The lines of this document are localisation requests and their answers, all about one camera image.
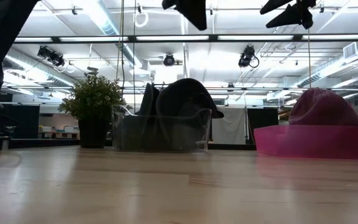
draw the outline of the ductwork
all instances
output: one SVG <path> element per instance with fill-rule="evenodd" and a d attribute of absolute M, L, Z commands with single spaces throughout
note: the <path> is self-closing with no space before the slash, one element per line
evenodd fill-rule
<path fill-rule="evenodd" d="M 357 46 L 357 49 L 353 56 L 345 58 L 345 55 L 341 54 L 340 56 L 335 57 L 335 58 L 331 59 L 330 61 L 320 65 L 317 69 L 315 69 L 313 71 L 310 78 L 309 78 L 309 73 L 307 73 L 307 74 L 303 75 L 302 77 L 300 77 L 298 79 L 298 81 L 295 82 L 292 86 L 286 86 L 286 87 L 289 87 L 289 88 L 306 87 L 307 85 L 310 84 L 310 81 L 315 82 L 315 81 L 325 78 L 329 75 L 332 75 L 336 72 L 340 72 L 341 70 L 352 65 L 353 63 L 357 63 L 358 62 L 358 42 L 356 43 L 356 46 Z M 291 93 L 290 90 L 282 90 L 282 91 L 277 91 L 275 93 L 269 93 L 267 95 L 267 100 L 282 98 L 289 93 Z"/>
<path fill-rule="evenodd" d="M 84 11 L 89 15 L 91 20 L 99 27 L 105 35 L 119 35 L 119 29 L 110 18 L 110 13 L 102 0 L 82 0 L 81 5 Z M 114 44 L 125 56 L 129 65 L 133 68 L 135 65 L 141 67 L 142 62 L 134 55 L 133 51 L 127 44 L 123 44 L 122 48 L 119 44 Z"/>
<path fill-rule="evenodd" d="M 41 79 L 44 80 L 52 80 L 53 87 L 69 87 L 76 82 L 67 75 L 57 72 L 53 68 L 44 65 L 43 63 L 40 63 L 39 61 L 36 61 L 14 49 L 9 50 L 4 61 L 5 63 L 3 64 L 9 64 L 8 67 L 3 67 L 4 70 L 10 69 L 13 72 L 15 70 L 23 72 L 30 69 L 28 73 L 32 79 L 36 80 L 36 77 L 41 77 Z"/>

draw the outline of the clear plastic bin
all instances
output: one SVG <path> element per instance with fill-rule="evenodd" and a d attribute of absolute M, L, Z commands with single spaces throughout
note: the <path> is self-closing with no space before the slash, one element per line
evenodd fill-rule
<path fill-rule="evenodd" d="M 124 106 L 113 106 L 112 146 L 131 152 L 206 152 L 211 110 L 189 117 L 132 114 Z"/>

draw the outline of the pink bin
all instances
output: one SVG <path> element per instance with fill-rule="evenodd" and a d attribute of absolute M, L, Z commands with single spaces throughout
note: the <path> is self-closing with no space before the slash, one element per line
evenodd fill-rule
<path fill-rule="evenodd" d="M 358 159 L 358 126 L 270 126 L 257 128 L 254 134 L 261 154 Z"/>

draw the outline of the pink object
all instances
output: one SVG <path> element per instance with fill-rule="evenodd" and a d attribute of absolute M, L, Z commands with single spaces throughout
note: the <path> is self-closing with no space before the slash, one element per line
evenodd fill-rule
<path fill-rule="evenodd" d="M 329 90 L 306 90 L 294 105 L 290 124 L 358 126 L 358 115 L 344 98 Z"/>
<path fill-rule="evenodd" d="M 254 134 L 261 154 L 358 159 L 358 126 L 270 126 L 257 128 Z"/>

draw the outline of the desk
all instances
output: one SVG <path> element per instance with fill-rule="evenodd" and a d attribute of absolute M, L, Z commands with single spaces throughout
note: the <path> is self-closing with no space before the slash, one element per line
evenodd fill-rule
<path fill-rule="evenodd" d="M 45 139 L 45 138 L 52 138 L 52 135 L 58 135 L 61 134 L 62 137 L 61 138 L 69 138 L 69 139 L 77 139 L 77 136 L 79 135 L 79 133 L 66 133 L 66 132 L 54 132 L 54 131 L 47 131 L 47 132 L 39 132 L 39 138 Z"/>
<path fill-rule="evenodd" d="M 10 150 L 0 223 L 355 224 L 358 161 Z"/>

